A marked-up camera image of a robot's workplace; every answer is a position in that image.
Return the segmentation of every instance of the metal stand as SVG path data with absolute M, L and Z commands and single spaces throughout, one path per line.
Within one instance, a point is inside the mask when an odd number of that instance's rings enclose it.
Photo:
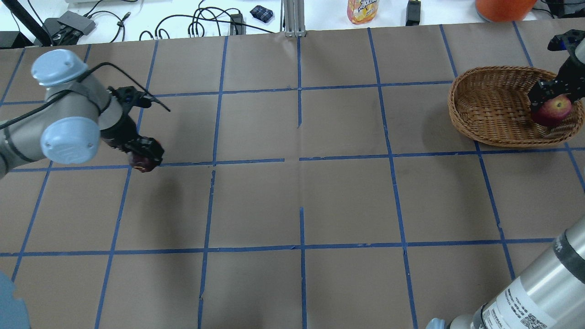
M 4 5 L 10 10 L 19 21 L 21 21 L 29 31 L 37 37 L 39 42 L 44 46 L 51 46 L 51 38 L 47 31 L 40 26 L 34 18 L 24 9 L 18 0 L 2 0 Z
M 297 37 L 307 35 L 305 30 L 305 0 L 283 0 L 284 35 Z

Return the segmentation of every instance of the qr code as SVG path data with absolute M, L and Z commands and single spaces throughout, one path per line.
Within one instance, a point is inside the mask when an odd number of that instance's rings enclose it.
M 528 314 L 525 318 L 520 321 L 526 328 L 528 329 L 547 329 L 548 326 L 542 322 L 540 322 L 535 316 L 532 314 Z

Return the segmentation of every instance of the blue joint cap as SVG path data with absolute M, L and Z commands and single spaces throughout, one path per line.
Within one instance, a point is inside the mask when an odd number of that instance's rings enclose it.
M 42 54 L 30 69 L 33 78 L 45 87 L 71 81 L 85 71 L 87 64 L 67 49 L 56 49 Z
M 22 299 L 14 299 L 16 286 L 0 272 L 0 328 L 30 329 L 29 313 Z
M 426 329 L 445 329 L 446 323 L 443 319 L 434 318 L 426 325 Z
M 82 116 L 69 116 L 53 122 L 40 138 L 43 154 L 65 165 L 93 159 L 98 146 L 98 124 Z

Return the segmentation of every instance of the label sticker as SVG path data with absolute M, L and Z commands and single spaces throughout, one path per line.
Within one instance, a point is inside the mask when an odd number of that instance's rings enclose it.
M 520 277 L 500 293 L 482 315 L 487 329 L 547 329 L 556 324 L 556 320 L 528 296 Z

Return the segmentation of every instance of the white floor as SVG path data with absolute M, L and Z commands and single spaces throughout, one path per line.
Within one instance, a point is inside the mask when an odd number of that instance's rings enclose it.
M 29 10 L 29 5 L 25 0 L 19 0 L 20 3 Z M 82 2 L 77 4 L 68 4 L 65 0 L 30 0 L 42 19 L 48 17 L 59 17 L 65 11 L 70 10 L 76 13 L 86 13 L 94 2 Z M 406 17 L 407 0 L 379 0 L 380 9 L 377 17 L 365 25 L 353 25 L 346 16 L 346 0 L 305 0 L 305 23 L 307 30 L 333 30 L 333 29 L 352 29 L 362 28 L 364 26 L 403 26 Z M 97 10 L 107 10 L 123 16 L 126 12 L 132 14 L 126 20 L 126 41 L 138 40 L 143 30 L 153 31 L 161 19 L 173 14 L 192 15 L 197 9 L 199 0 L 139 0 L 137 3 L 128 3 L 120 0 L 105 0 L 100 3 Z M 482 22 L 477 15 L 474 6 L 474 0 L 422 0 L 422 18 L 421 24 L 454 24 L 454 23 L 473 23 Z M 250 14 L 250 10 L 256 6 L 262 5 L 274 11 L 275 18 L 265 24 Z M 263 29 L 278 32 L 280 30 L 280 0 L 206 0 L 202 6 L 216 6 L 219 8 L 238 8 L 244 13 L 245 22 L 250 25 L 258 26 Z M 548 19 L 547 13 L 532 11 L 525 18 L 526 20 Z M 118 27 L 115 17 L 110 14 L 102 13 L 94 17 L 96 28 L 88 36 L 83 36 L 79 43 L 103 43 L 112 40 Z M 177 17 L 166 20 L 161 28 L 164 28 L 170 34 L 171 38 L 188 37 L 187 26 L 190 23 L 189 18 Z M 34 39 L 32 34 L 20 24 L 22 32 L 30 39 Z M 229 25 L 221 24 L 222 35 L 226 35 Z M 16 30 L 16 23 L 10 16 L 7 8 L 0 3 L 0 30 Z M 214 23 L 205 22 L 206 36 L 218 35 L 218 30 Z M 247 34 L 263 33 L 259 30 L 247 28 Z

